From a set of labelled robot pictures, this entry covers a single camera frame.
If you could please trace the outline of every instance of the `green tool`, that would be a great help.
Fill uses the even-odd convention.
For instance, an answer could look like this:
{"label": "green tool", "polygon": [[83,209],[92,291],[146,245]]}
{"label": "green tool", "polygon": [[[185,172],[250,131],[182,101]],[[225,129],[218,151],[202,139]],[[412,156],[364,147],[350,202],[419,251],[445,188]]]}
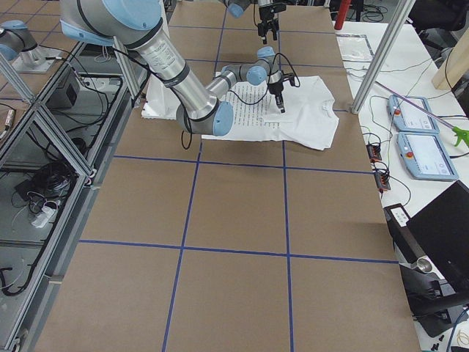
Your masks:
{"label": "green tool", "polygon": [[393,91],[391,88],[387,88],[387,86],[385,86],[384,84],[381,84],[380,82],[376,81],[375,84],[377,84],[378,86],[380,86],[381,88],[384,88],[386,89],[388,92],[390,92],[391,94],[394,94],[395,96],[397,96],[398,98],[401,98],[403,101],[405,101],[406,103],[410,104],[411,106],[413,106],[414,108],[424,112],[425,114],[427,114],[428,116],[434,118],[435,120],[437,120],[438,122],[440,122],[442,125],[446,126],[447,128],[451,129],[453,132],[455,132],[455,136],[457,137],[457,140],[456,140],[456,144],[455,146],[457,147],[459,145],[459,143],[461,143],[461,141],[464,141],[464,143],[466,143],[466,145],[469,147],[469,131],[468,130],[463,130],[462,128],[459,128],[457,126],[453,126],[451,123],[449,123],[448,121],[445,121],[443,120],[441,117],[433,114],[432,112],[430,111],[427,111],[426,109],[418,106],[417,104],[415,104],[414,102],[412,102],[411,100],[407,99],[406,97],[400,95],[399,93]]}

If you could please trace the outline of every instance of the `white table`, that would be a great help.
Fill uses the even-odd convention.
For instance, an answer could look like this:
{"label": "white table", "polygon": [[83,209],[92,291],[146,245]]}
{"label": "white table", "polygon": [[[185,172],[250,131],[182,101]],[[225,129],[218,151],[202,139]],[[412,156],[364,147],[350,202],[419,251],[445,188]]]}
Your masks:
{"label": "white table", "polygon": [[[337,31],[337,33],[366,34],[373,52],[376,52],[385,29],[386,24],[384,23],[346,22],[343,29],[341,31]],[[441,95],[445,92],[437,90],[433,87],[431,80],[434,74],[437,72],[437,67],[433,61],[430,60],[430,55],[421,43],[413,27],[411,25],[404,25],[381,70],[401,70],[409,66],[416,65],[425,60],[428,61],[422,65],[410,68],[403,72],[380,73],[378,76],[378,81],[392,90],[400,93],[401,95],[407,95],[417,80],[418,84],[412,89],[411,95],[431,98]],[[368,67],[369,63],[344,62],[344,66],[346,68],[358,69],[362,67]],[[350,72],[357,76],[363,76],[366,73],[365,70],[351,70]],[[348,75],[348,80],[352,94],[355,96],[362,80],[351,75]],[[383,128],[372,122],[372,113],[370,111],[369,101],[370,97],[373,95],[388,97],[390,94],[384,89],[374,85],[366,100],[366,103],[360,111],[359,119],[362,126],[369,128],[372,133],[377,134],[384,141],[388,139],[389,132],[385,131]],[[464,114],[464,111],[461,109],[452,93],[448,93],[439,98],[430,99],[429,104],[431,110],[436,115]],[[386,100],[381,98],[372,98],[372,111],[374,114],[374,120],[381,125],[384,125],[385,127],[390,127],[391,119],[388,116],[386,105]],[[449,122],[463,129],[469,129],[469,120],[467,119],[449,120]],[[455,147],[454,143],[456,142],[456,138],[454,137],[454,133],[445,126],[439,125],[439,127],[440,138],[443,140],[449,155],[460,155],[469,151],[464,142],[461,142],[458,147]],[[445,189],[447,189],[451,183],[443,181],[422,181],[413,179],[406,170],[405,165],[399,155],[396,143],[397,130],[392,127],[392,131],[394,137],[391,139],[390,144],[386,143],[382,146],[381,154],[384,162],[386,162],[390,167],[391,175],[405,183],[412,191],[412,198],[409,204],[406,206],[406,210],[411,216],[413,216],[419,212],[420,209],[425,207],[425,205],[430,203],[435,197],[441,194]],[[452,159],[452,161],[459,173],[460,180],[465,185],[469,185],[469,155],[458,159]],[[408,199],[408,191],[405,189],[405,187],[400,185],[395,180],[391,180],[390,183],[391,190],[385,192],[382,198],[383,207],[395,203],[406,203]],[[464,331],[466,334],[469,334],[469,322],[459,324],[458,330],[459,329]],[[450,331],[447,331],[444,334],[445,339],[441,342],[438,341],[438,337],[429,337],[419,323],[416,323],[416,330],[423,351],[429,351],[433,344],[437,342],[440,343],[439,350],[445,351]]]}

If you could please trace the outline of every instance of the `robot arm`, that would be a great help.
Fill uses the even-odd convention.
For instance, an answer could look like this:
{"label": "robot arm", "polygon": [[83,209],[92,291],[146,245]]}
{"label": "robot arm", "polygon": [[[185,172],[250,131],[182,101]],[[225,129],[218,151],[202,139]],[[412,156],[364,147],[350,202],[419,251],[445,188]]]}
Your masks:
{"label": "robot arm", "polygon": [[21,55],[28,67],[36,67],[45,62],[45,52],[37,45],[26,24],[14,20],[0,24],[0,53],[11,61]]}
{"label": "robot arm", "polygon": [[262,43],[267,44],[267,33],[272,32],[274,40],[277,40],[279,30],[276,13],[287,9],[287,3],[294,4],[294,0],[219,0],[223,3],[228,12],[235,18],[241,17],[250,4],[259,5],[259,17],[261,21],[257,24],[257,34],[261,37]]}
{"label": "robot arm", "polygon": [[272,49],[254,65],[239,65],[237,71],[228,67],[204,87],[162,29],[158,0],[61,0],[60,5],[62,31],[68,37],[105,46],[113,45],[116,37],[128,49],[139,52],[180,99],[177,120],[191,133],[223,136],[229,132],[233,108],[219,98],[238,81],[260,84],[269,73],[270,82],[280,82],[283,89],[283,76],[275,77],[281,71],[274,67]]}
{"label": "robot arm", "polygon": [[268,92],[275,96],[277,107],[280,112],[284,113],[285,106],[282,96],[284,81],[289,81],[293,85],[295,77],[291,73],[285,74],[280,69],[272,47],[266,46],[259,49],[257,58],[258,60],[253,64],[225,66],[221,74],[207,88],[221,97],[237,82],[247,81],[253,86],[257,86],[266,81]]}

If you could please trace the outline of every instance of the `red object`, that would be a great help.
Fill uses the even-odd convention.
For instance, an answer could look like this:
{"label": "red object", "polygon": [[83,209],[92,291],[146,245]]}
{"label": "red object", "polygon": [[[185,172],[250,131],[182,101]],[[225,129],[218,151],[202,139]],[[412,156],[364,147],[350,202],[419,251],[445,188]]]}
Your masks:
{"label": "red object", "polygon": [[344,25],[344,21],[345,21],[345,18],[347,17],[347,12],[349,10],[351,2],[352,0],[341,1],[339,14],[337,15],[336,25],[334,26],[334,29],[337,29],[338,31],[342,29],[342,26]]}

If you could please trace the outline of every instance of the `black chair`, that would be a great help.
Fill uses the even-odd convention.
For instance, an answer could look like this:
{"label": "black chair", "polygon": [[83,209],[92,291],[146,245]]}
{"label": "black chair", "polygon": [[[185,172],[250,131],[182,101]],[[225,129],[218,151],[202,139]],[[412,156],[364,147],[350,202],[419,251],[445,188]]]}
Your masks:
{"label": "black chair", "polygon": [[459,31],[466,24],[468,9],[469,0],[417,0],[409,18],[422,43],[441,51],[443,48],[429,40],[425,31],[427,29]]}

